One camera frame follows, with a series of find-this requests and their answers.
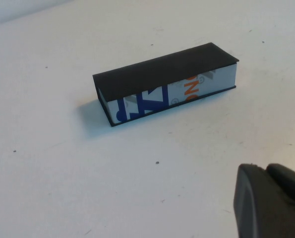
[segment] black object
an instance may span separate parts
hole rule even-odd
[[[213,43],[93,75],[107,102],[237,63]]]
[[[295,238],[295,172],[240,165],[234,210],[240,238]]]
[[[95,74],[93,75],[93,79],[98,99],[111,126],[115,126],[235,88],[234,75],[233,82],[229,80],[231,83],[226,87],[221,85],[219,87],[218,85],[217,89],[212,91],[204,90],[205,93],[198,95],[198,97],[192,95],[190,98],[185,98],[184,100],[179,99],[176,102],[176,97],[169,99],[169,90],[167,86],[178,81],[189,79],[195,75],[197,76],[203,73],[211,74],[211,71],[235,65],[237,62],[238,59],[213,43],[208,43],[156,59]],[[228,82],[228,78],[230,78],[230,76],[226,75],[221,81]],[[191,82],[189,85],[189,92],[196,87],[194,83],[195,82]],[[163,103],[157,102],[157,100],[149,100],[149,102],[147,102],[147,100],[142,98],[142,92],[148,91],[149,94],[159,87],[163,87]],[[126,99],[129,99],[131,102],[136,100],[135,103],[137,104],[138,112],[132,113],[127,111],[127,108],[125,108],[127,106],[124,104],[124,100]],[[118,108],[111,106],[111,104],[116,101]]]

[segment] rectangular box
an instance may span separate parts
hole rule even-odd
[[[213,43],[93,75],[111,126],[235,88],[238,60]]]

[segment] grey graphic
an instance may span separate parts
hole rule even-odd
[[[198,80],[199,80],[199,84],[202,84],[205,81],[205,77],[201,76],[201,77],[199,77]]]
[[[125,97],[124,99],[125,99],[125,107],[128,107],[128,102],[137,104],[137,99],[135,95]]]
[[[206,76],[207,78],[213,79],[213,76],[214,76],[215,72],[216,72],[215,70],[212,70],[212,71],[209,71],[209,72],[202,73],[202,75]]]
[[[179,103],[178,98],[174,98],[174,99],[172,99],[172,101],[171,101],[171,105],[176,104],[176,103]]]

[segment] white surface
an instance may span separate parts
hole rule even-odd
[[[0,0],[0,23],[70,0]]]
[[[237,89],[109,126],[92,74],[207,42],[240,59]],[[237,167],[271,162],[295,170],[295,1],[80,0],[0,25],[0,238],[234,238]]]

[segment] black lid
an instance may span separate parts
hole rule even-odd
[[[93,75],[107,102],[238,62],[213,43]]]

